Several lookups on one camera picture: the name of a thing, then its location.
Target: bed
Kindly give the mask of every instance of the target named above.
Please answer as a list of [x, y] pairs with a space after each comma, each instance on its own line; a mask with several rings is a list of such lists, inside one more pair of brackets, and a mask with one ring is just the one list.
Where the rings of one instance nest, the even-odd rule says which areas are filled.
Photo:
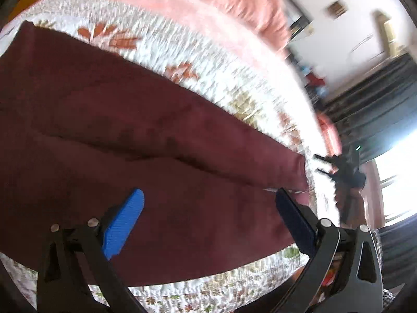
[[[304, 155], [310, 206], [338, 224], [333, 185], [314, 173], [323, 166], [312, 155], [327, 154], [316, 116], [284, 62], [281, 0], [41, 0], [1, 31], [0, 55], [24, 20], [154, 71]], [[37, 273], [0, 258], [35, 306]], [[291, 245], [223, 273], [130, 290], [148, 312], [231, 312], [278, 287], [307, 260]], [[106, 303], [97, 286], [90, 288]]]

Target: orange flower pattern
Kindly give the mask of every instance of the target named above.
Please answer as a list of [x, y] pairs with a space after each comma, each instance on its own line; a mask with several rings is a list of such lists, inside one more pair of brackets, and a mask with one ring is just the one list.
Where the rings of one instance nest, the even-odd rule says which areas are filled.
[[154, 298], [152, 298], [152, 297], [146, 298], [146, 303], [148, 305], [155, 305], [155, 302], [156, 302], [156, 300]]
[[140, 36], [128, 37], [126, 33], [128, 30], [118, 31], [118, 26], [115, 24], [107, 25], [105, 22], [99, 22], [95, 25], [93, 34], [87, 27], [79, 27], [77, 29], [78, 35], [88, 40], [91, 45], [103, 46], [108, 50], [133, 50], [136, 49], [136, 42], [141, 40]]
[[191, 304], [188, 304], [184, 307], [185, 312], [190, 312], [193, 310], [193, 306]]
[[175, 83], [180, 83], [183, 79], [199, 79], [199, 76], [192, 70], [192, 64], [188, 61], [182, 62], [178, 66], [166, 66], [164, 75]]
[[278, 117], [281, 120], [281, 122], [284, 124], [284, 127], [291, 126], [291, 119], [284, 112], [279, 112]]

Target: metal screw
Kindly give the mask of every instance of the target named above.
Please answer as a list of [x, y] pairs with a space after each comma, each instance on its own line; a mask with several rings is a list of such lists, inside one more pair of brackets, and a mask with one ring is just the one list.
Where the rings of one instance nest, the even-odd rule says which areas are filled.
[[87, 225], [88, 227], [96, 227], [99, 224], [99, 220], [97, 218], [91, 218]]
[[58, 224], [53, 224], [51, 226], [51, 232], [55, 233], [55, 232], [58, 232], [58, 231], [59, 231], [59, 225]]
[[363, 233], [368, 233], [369, 232], [369, 228], [367, 225], [360, 225], [359, 229], [363, 232]]
[[320, 223], [323, 227], [330, 227], [332, 225], [332, 222], [329, 219], [321, 219]]

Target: curtain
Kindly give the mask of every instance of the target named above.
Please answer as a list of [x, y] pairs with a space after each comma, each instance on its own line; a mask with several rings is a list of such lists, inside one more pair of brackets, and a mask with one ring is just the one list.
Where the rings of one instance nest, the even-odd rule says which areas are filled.
[[393, 59], [326, 104], [325, 113], [343, 153], [358, 149], [361, 163], [378, 157], [417, 128], [417, 64], [409, 54]]
[[373, 160], [368, 161], [361, 166], [360, 171], [366, 175], [366, 184], [361, 191], [365, 201], [366, 222], [374, 230], [384, 225], [384, 202], [377, 164]]
[[391, 289], [407, 282], [417, 267], [417, 214], [378, 230], [382, 246], [382, 282]]

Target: maroon towel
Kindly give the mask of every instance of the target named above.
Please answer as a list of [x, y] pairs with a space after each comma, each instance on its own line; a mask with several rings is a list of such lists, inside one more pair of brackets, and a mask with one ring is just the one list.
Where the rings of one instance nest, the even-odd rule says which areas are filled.
[[[37, 269], [49, 227], [145, 208], [112, 263], [126, 285], [217, 274], [292, 243], [266, 187], [304, 157], [121, 57], [22, 25], [0, 58], [0, 251]], [[308, 194], [297, 195], [308, 203]]]

